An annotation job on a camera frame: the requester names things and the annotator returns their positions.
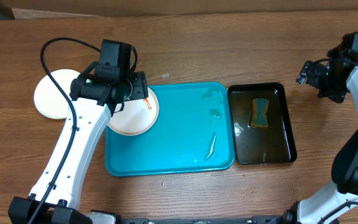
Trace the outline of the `yellow green sponge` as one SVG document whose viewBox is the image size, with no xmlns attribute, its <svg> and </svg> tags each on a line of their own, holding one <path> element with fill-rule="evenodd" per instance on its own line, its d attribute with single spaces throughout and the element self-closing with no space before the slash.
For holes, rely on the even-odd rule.
<svg viewBox="0 0 358 224">
<path fill-rule="evenodd" d="M 268 128 L 267 111 L 269 100 L 265 98 L 254 98 L 250 117 L 250 126 L 253 128 Z"/>
</svg>

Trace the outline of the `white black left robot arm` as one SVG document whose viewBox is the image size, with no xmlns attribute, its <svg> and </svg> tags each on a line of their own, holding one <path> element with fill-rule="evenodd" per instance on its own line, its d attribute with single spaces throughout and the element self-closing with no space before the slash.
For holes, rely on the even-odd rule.
<svg viewBox="0 0 358 224">
<path fill-rule="evenodd" d="M 113 213 L 79 212 L 83 182 L 101 134 L 127 101 L 149 95 L 144 72 L 136 71 L 137 51 L 131 44 L 104 39 L 99 59 L 88 65 L 70 84 L 70 92 L 52 76 L 41 48 L 45 73 L 68 103 L 68 115 L 51 158 L 27 198 L 14 197 L 8 215 L 12 223 L 116 223 Z"/>
</svg>

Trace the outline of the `white plate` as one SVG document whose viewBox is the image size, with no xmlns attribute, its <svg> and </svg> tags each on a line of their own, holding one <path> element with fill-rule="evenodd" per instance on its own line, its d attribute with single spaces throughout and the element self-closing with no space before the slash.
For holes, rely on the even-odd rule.
<svg viewBox="0 0 358 224">
<path fill-rule="evenodd" d="M 51 72 L 52 77 L 54 77 L 67 96 L 70 94 L 72 81 L 79 74 L 79 72 L 71 69 L 60 69 Z M 48 76 L 43 77 L 36 86 L 34 104 L 39 113 L 52 119 L 65 119 L 69 110 L 66 99 Z"/>
</svg>

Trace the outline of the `pink plate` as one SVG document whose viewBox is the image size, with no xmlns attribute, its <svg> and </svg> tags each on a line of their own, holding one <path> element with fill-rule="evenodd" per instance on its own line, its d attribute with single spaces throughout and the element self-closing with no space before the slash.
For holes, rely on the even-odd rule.
<svg viewBox="0 0 358 224">
<path fill-rule="evenodd" d="M 159 114 L 159 103 L 156 94 L 150 87 L 146 99 L 126 101 L 118 104 L 108 123 L 114 132 L 135 136 L 149 130 L 156 122 Z"/>
</svg>

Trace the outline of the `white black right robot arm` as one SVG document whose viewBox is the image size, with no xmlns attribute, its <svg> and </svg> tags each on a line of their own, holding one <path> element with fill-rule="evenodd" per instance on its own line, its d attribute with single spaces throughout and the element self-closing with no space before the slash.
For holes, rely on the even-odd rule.
<svg viewBox="0 0 358 224">
<path fill-rule="evenodd" d="M 307 61 L 296 78 L 299 84 L 318 89 L 318 97 L 342 103 L 352 95 L 358 120 L 358 32 L 343 36 L 328 50 L 327 57 Z M 337 223 L 338 218 L 358 207 L 358 129 L 334 158 L 331 180 L 313 196 L 295 202 L 272 223 Z"/>
</svg>

